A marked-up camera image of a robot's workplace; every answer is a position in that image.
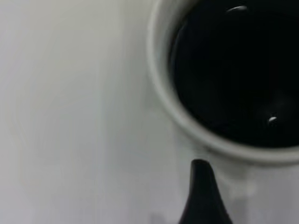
black coffee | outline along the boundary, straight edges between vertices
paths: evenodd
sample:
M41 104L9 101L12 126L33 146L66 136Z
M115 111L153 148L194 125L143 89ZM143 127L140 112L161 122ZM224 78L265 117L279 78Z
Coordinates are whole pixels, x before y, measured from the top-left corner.
M171 75L181 103L218 135L259 147L295 146L299 18L262 1L200 1L176 33Z

liquid surface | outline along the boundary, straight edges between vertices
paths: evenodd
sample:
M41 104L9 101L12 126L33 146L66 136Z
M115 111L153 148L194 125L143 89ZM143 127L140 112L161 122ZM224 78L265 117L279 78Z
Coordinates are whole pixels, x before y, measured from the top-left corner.
M227 139L299 145L298 17L223 2L201 1L175 36L170 70L181 103Z

cup rim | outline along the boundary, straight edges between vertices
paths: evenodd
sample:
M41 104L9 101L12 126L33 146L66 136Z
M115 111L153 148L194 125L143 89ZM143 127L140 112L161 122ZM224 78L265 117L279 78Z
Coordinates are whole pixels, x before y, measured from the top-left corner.
M225 139L202 126L189 114L189 112L176 99L165 81L162 79L155 59L155 36L162 4L165 0L158 0L150 14L147 33L147 60L149 76L154 89L169 116L187 134L195 140L202 142L208 149L222 155L238 160L261 165L285 165L299 163L299 146L265 148L247 146Z

white surface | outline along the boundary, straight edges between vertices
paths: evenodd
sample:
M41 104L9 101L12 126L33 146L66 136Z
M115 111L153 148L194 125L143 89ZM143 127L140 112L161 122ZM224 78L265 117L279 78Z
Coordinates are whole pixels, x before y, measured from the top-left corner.
M205 154L147 80L151 5L0 1L1 224L177 223ZM236 224L297 223L296 168L210 160Z

mug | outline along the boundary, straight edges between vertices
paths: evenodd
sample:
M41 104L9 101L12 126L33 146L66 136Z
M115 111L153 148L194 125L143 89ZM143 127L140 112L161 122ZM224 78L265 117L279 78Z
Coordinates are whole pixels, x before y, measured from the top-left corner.
M147 37L150 79L165 110L174 122L206 149L226 157L259 165L286 165L299 162L299 146L263 148L243 145L216 135L202 126L180 103L171 83L168 57L178 23L199 0L158 0L154 5ZM279 1L288 10L297 10L293 1Z

